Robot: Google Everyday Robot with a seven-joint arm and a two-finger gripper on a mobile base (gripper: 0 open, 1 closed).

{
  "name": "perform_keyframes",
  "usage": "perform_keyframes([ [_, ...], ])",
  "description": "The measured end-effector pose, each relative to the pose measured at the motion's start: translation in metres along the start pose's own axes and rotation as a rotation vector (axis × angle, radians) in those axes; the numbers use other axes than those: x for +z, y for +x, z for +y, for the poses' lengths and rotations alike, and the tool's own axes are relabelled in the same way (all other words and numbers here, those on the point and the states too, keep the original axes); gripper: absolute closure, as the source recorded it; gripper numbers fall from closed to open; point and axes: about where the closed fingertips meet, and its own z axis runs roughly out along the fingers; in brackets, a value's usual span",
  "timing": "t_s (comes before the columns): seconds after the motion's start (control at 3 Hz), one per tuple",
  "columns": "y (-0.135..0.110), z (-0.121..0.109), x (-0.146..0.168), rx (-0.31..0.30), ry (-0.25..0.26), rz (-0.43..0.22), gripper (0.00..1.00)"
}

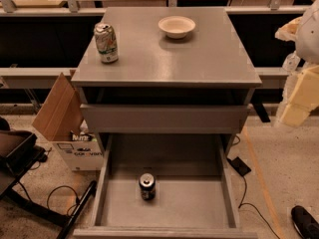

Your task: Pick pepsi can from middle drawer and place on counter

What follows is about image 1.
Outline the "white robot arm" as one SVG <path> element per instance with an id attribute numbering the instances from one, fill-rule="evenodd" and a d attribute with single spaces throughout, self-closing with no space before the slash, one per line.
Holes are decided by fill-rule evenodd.
<path id="1" fill-rule="evenodd" d="M 301 126 L 319 107 L 319 0 L 279 28 L 275 37 L 295 43 L 295 51 L 282 65 L 289 76 L 275 121 L 277 128 L 289 130 Z"/>

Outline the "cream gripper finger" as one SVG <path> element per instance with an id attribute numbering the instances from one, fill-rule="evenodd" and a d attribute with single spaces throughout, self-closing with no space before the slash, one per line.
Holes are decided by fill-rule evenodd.
<path id="1" fill-rule="evenodd" d="M 285 103 L 279 121 L 298 127 L 319 107 L 319 66 L 304 69 L 297 75 L 296 84 Z"/>

